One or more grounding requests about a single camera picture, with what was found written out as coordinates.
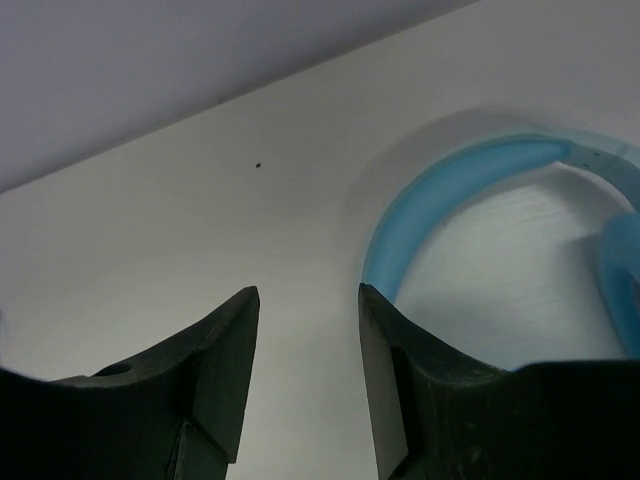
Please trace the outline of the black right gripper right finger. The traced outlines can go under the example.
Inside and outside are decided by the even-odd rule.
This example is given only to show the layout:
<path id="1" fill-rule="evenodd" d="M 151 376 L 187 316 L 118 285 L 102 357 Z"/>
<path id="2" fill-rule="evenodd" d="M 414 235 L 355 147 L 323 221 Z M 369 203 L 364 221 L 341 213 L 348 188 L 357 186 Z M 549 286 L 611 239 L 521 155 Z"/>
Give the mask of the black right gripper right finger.
<path id="1" fill-rule="evenodd" d="M 362 285 L 359 332 L 382 479 L 635 479 L 639 365 L 506 371 L 451 347 Z"/>

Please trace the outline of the light blue over-ear headphones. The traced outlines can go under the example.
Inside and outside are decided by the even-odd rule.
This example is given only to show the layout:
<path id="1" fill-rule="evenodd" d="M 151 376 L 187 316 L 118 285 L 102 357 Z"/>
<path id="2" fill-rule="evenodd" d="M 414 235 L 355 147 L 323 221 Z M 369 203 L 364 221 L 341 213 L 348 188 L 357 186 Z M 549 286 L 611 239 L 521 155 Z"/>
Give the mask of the light blue over-ear headphones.
<path id="1" fill-rule="evenodd" d="M 586 172 L 613 187 L 631 207 L 581 243 L 590 283 L 629 360 L 639 357 L 639 149 L 591 133 L 523 134 L 453 152 L 418 175 L 394 199 L 369 243 L 362 281 L 396 301 L 425 241 L 475 196 L 512 177 L 553 164 Z"/>

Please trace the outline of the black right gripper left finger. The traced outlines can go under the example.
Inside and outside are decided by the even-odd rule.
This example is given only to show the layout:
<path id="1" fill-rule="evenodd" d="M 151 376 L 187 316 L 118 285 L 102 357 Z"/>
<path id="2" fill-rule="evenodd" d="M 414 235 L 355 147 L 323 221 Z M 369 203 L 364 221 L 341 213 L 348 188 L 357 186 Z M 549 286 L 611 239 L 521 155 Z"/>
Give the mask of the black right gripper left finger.
<path id="1" fill-rule="evenodd" d="M 222 479 L 237 460 L 256 288 L 91 376 L 1 373 L 5 479 Z"/>

